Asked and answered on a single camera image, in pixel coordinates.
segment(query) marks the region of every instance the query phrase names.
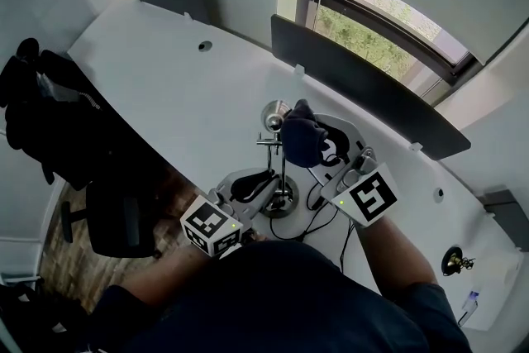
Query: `dark blue cloth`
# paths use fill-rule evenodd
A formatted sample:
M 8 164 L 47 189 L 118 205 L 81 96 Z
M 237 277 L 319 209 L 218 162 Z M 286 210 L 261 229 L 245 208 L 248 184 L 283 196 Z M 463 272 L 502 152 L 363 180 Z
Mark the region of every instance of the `dark blue cloth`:
M 323 161 L 322 152 L 329 147 L 325 143 L 327 134 L 316 123 L 307 100 L 298 100 L 281 126 L 281 142 L 286 160 L 301 168 L 319 165 Z
M 392 303 L 294 241 L 213 261 L 158 317 L 113 286 L 85 342 L 108 352 L 470 352 L 439 286 L 413 285 Z

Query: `white desk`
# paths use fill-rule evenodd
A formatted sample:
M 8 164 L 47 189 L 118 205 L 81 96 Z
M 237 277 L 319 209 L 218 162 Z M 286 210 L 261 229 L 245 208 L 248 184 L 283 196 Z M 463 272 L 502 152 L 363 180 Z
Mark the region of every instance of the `white desk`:
M 212 42 L 208 52 L 198 51 L 203 41 Z M 315 112 L 356 124 L 378 160 L 388 163 L 403 196 L 391 218 L 432 263 L 458 318 L 473 282 L 470 272 L 442 276 L 446 250 L 457 244 L 478 260 L 485 253 L 518 257 L 480 203 L 436 162 L 411 152 L 409 143 L 354 103 L 309 77 L 299 78 L 292 67 L 238 37 L 124 0 L 96 19 L 69 53 L 132 128 L 205 192 L 231 171 L 265 167 L 266 150 L 255 140 L 263 131 L 260 112 L 270 100 L 283 99 L 293 106 L 306 98 Z M 313 214 L 304 203 L 314 181 L 305 169 L 288 165 L 287 170 L 300 188 L 300 207 L 274 221 L 274 229 L 281 236 L 296 236 Z M 433 197 L 437 188 L 445 193 L 439 204 Z M 328 208 L 314 225 L 332 214 Z M 269 235 L 268 219 L 257 217 L 255 227 Z M 345 236 L 346 218 L 339 214 L 307 243 L 338 263 Z M 376 290 L 355 234 L 345 268 L 348 276 Z M 479 308 L 467 327 L 485 330 L 492 325 L 515 277 L 481 289 Z

